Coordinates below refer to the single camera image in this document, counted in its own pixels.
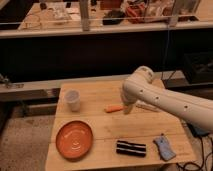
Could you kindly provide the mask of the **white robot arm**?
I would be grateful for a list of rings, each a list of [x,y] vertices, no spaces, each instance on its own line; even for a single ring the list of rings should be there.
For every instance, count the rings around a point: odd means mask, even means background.
[[[213,100],[159,88],[153,80],[154,72],[149,67],[138,67],[122,84],[123,104],[144,101],[213,133]]]

